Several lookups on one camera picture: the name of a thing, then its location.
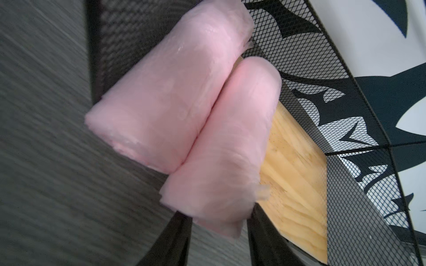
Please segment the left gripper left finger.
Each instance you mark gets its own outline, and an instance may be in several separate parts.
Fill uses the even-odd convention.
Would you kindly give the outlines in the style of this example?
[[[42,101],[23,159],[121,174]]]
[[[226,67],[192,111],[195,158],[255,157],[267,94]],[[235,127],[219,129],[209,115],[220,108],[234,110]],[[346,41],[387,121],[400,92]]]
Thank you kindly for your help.
[[[165,229],[137,266],[186,266],[193,219],[175,212]]]

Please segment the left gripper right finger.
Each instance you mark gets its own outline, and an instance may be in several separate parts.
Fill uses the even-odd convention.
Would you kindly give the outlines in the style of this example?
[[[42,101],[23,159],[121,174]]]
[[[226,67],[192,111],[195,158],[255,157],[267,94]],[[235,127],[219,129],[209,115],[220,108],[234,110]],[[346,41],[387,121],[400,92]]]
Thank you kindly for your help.
[[[253,266],[304,265],[258,203],[247,220],[247,229]]]

